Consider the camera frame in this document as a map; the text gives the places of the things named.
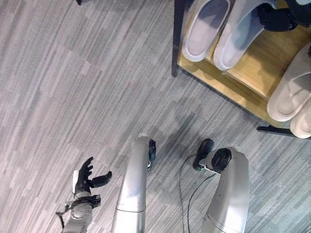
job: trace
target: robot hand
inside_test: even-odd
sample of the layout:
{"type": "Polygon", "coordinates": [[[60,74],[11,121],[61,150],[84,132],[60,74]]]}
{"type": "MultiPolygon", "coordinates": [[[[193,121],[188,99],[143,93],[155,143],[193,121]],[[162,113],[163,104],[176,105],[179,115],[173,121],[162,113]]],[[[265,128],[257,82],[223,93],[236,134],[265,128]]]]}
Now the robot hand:
{"type": "Polygon", "coordinates": [[[72,192],[75,200],[67,202],[65,211],[56,212],[60,218],[63,233],[86,233],[88,225],[92,221],[92,209],[101,205],[101,195],[91,196],[90,188],[101,187],[109,183],[112,172],[89,180],[93,166],[90,166],[93,157],[88,158],[80,168],[73,172],[72,192]],[[64,224],[62,215],[71,210],[70,219],[64,224]]]}
{"type": "Polygon", "coordinates": [[[76,170],[73,173],[73,181],[72,181],[72,192],[77,195],[78,193],[81,192],[89,192],[90,187],[91,188],[98,188],[101,186],[106,185],[109,183],[111,177],[112,177],[112,172],[109,171],[106,175],[103,176],[98,176],[93,178],[92,180],[89,180],[88,177],[92,174],[92,169],[93,166],[89,166],[91,164],[91,161],[93,160],[93,157],[88,158],[80,170],[76,170]]]}

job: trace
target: white sandal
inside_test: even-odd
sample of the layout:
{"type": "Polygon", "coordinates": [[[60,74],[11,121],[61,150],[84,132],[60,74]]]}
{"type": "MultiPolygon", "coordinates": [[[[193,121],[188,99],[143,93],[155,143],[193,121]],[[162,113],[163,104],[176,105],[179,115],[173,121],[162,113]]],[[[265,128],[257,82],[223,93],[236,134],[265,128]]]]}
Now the white sandal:
{"type": "Polygon", "coordinates": [[[290,120],[311,98],[310,46],[311,42],[298,52],[269,99],[267,110],[274,120],[290,120]]]}
{"type": "Polygon", "coordinates": [[[213,61],[220,70],[233,67],[243,56],[248,46],[264,30],[257,7],[274,0],[236,0],[224,31],[216,46],[213,61]]]}
{"type": "Polygon", "coordinates": [[[309,100],[291,121],[292,133],[300,138],[311,137],[311,100],[309,100]]]}
{"type": "Polygon", "coordinates": [[[184,38],[182,53],[192,61],[203,60],[224,23],[231,7],[230,0],[196,0],[193,20],[184,38]]]}

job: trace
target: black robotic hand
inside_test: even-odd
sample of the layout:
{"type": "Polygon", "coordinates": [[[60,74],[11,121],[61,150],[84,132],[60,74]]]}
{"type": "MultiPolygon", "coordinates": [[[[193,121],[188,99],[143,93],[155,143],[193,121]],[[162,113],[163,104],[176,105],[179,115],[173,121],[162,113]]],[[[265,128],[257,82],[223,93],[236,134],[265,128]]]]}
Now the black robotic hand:
{"type": "Polygon", "coordinates": [[[79,170],[78,181],[74,189],[75,195],[81,192],[91,193],[90,187],[97,188],[104,186],[105,184],[109,183],[112,177],[112,172],[109,171],[106,175],[98,176],[92,180],[89,180],[88,177],[92,174],[91,170],[93,169],[93,166],[89,166],[92,160],[93,157],[88,158],[79,170]]]}

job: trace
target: shoe rack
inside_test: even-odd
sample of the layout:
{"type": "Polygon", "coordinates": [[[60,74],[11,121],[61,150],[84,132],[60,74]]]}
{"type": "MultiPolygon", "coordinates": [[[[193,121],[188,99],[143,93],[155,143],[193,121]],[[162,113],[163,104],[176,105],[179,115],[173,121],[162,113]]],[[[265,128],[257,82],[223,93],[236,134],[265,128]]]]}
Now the shoe rack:
{"type": "MultiPolygon", "coordinates": [[[[311,29],[298,26],[290,32],[263,31],[239,62],[224,72],[218,70],[212,60],[217,40],[203,61],[191,62],[181,53],[190,2],[175,0],[172,75],[177,76],[178,67],[186,70],[270,125],[282,127],[283,122],[269,117],[267,103],[291,60],[310,40],[311,29]]],[[[279,7],[287,7],[284,0],[278,2],[279,7]]]]}

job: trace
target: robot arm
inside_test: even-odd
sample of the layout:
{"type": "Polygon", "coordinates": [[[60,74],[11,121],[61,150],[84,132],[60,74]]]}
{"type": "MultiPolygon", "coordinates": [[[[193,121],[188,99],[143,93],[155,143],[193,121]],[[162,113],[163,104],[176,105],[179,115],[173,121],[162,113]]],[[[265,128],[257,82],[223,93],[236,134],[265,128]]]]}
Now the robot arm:
{"type": "Polygon", "coordinates": [[[90,188],[97,188],[107,184],[111,177],[112,172],[106,175],[95,177],[92,180],[88,176],[92,174],[93,166],[89,166],[93,157],[84,162],[81,169],[74,171],[72,179],[72,192],[74,194],[74,201],[67,203],[64,212],[56,212],[60,217],[63,233],[86,233],[87,227],[92,221],[92,209],[100,206],[101,196],[91,196],[90,188]],[[62,215],[71,210],[70,219],[66,225],[62,215]]]}
{"type": "Polygon", "coordinates": [[[131,147],[111,233],[145,231],[147,170],[155,155],[156,142],[139,134],[131,147]]]}
{"type": "Polygon", "coordinates": [[[235,148],[223,148],[209,153],[199,165],[221,174],[202,232],[243,233],[249,202],[247,158],[235,148]]]}

